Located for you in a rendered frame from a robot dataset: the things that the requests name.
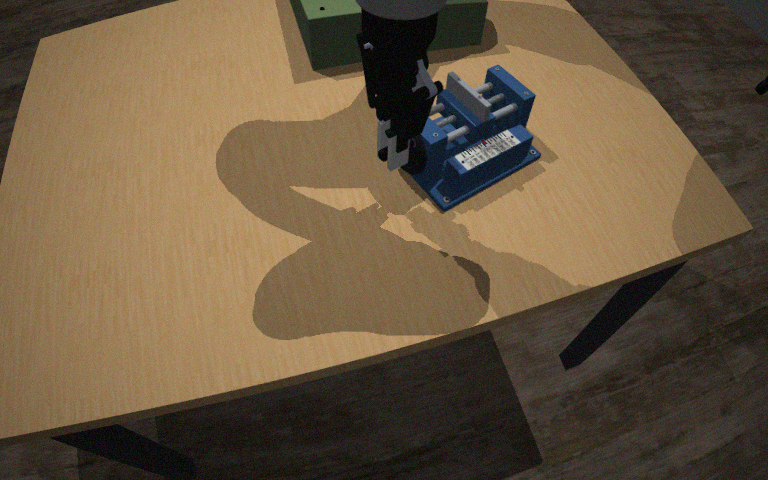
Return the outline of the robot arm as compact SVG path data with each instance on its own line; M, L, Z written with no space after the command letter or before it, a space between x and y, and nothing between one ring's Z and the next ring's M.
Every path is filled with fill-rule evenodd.
M415 20L440 11L447 0L356 0L365 11L393 20Z

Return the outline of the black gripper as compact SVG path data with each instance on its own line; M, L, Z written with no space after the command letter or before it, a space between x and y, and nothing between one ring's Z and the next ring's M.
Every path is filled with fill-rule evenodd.
M375 16L363 8L361 15L362 32L356 38L368 104L379 119L377 157L388 146L391 172L408 163L410 138L423 132L435 97L443 91L442 83L433 82L427 72L427 49L436 35L438 12L406 21Z

